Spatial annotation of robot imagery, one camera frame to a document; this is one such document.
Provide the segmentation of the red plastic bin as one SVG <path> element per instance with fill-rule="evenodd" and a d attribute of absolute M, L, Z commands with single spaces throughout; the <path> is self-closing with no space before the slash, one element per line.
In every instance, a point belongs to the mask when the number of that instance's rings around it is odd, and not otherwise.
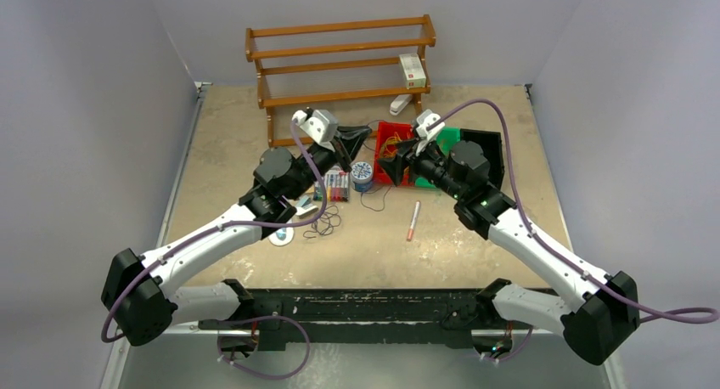
<path fill-rule="evenodd" d="M 383 157 L 392 157 L 397 152 L 397 144 L 410 139 L 412 136 L 410 124 L 385 121 L 379 123 L 374 146 L 374 181 L 376 183 L 392 185 L 376 160 Z"/>

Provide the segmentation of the green plastic bin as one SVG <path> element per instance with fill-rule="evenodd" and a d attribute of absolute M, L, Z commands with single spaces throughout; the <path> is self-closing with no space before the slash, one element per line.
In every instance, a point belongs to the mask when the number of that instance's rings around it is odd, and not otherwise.
<path fill-rule="evenodd" d="M 457 127 L 446 127 L 436 137 L 436 145 L 440 152 L 447 156 L 450 149 L 461 140 L 460 129 Z M 427 179 L 417 177 L 414 186 L 422 189 L 434 189 L 435 186 Z"/>

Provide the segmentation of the black plastic bin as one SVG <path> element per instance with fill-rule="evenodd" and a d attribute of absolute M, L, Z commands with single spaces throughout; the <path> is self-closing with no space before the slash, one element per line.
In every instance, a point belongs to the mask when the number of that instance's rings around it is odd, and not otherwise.
<path fill-rule="evenodd" d="M 461 128 L 460 138 L 482 147 L 484 156 L 490 163 L 489 180 L 496 188 L 501 189 L 505 174 L 502 134 Z"/>

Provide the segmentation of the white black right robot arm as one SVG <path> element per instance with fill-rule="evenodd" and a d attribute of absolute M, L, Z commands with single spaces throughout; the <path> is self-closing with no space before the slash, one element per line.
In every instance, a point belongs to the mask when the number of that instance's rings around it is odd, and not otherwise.
<path fill-rule="evenodd" d="M 520 205 L 492 183 L 491 163 L 479 144 L 460 141 L 444 155 L 434 142 L 408 140 L 377 163 L 395 185 L 405 175 L 420 177 L 453 197 L 455 215 L 467 229 L 511 253 L 554 290 L 548 295 L 503 281 L 476 305 L 484 325 L 508 320 L 537 326 L 562 336 L 592 365 L 603 364 L 639 327 L 639 311 L 629 304 L 638 298 L 635 280 L 584 261 L 525 218 Z"/>

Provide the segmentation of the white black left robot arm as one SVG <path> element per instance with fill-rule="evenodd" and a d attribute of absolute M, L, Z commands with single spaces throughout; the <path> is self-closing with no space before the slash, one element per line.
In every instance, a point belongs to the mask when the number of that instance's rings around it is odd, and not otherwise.
<path fill-rule="evenodd" d="M 296 213 L 290 202 L 320 183 L 333 166 L 349 166 L 371 133 L 367 126 L 340 126 L 329 148 L 312 144 L 298 156 L 286 148 L 268 148 L 253 172 L 252 187 L 219 218 L 151 251 L 116 253 L 101 292 L 108 311 L 102 342 L 125 338 L 142 346 L 187 321 L 190 306 L 177 297 L 185 282 L 230 253 L 290 227 Z"/>

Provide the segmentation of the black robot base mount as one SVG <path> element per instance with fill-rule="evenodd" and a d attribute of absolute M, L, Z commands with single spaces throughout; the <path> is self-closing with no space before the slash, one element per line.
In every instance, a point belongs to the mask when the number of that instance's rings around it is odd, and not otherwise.
<path fill-rule="evenodd" d="M 431 344 L 488 352 L 518 346 L 526 325 L 501 319 L 482 289 L 250 289 L 226 321 L 202 330 L 246 335 L 262 351 L 289 343 Z"/>

